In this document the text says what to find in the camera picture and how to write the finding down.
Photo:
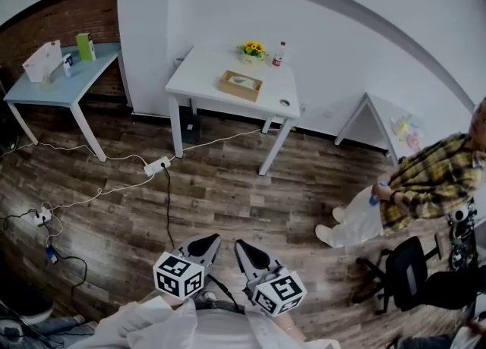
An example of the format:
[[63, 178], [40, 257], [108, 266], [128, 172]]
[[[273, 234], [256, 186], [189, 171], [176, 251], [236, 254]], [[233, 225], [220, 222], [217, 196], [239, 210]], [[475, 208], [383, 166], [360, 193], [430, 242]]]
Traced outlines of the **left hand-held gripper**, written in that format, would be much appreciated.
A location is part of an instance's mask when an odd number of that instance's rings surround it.
[[204, 287], [207, 267], [214, 263], [221, 242], [219, 234], [197, 236], [164, 252], [153, 266], [155, 289], [179, 300], [195, 296]]

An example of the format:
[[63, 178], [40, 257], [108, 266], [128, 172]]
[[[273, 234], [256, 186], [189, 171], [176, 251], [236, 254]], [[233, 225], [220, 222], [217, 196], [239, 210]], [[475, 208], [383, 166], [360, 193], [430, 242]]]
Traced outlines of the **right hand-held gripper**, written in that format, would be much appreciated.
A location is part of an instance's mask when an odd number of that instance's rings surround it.
[[298, 273], [280, 265], [278, 257], [266, 247], [237, 240], [234, 251], [248, 280], [245, 293], [268, 316], [281, 316], [304, 300], [307, 289]]

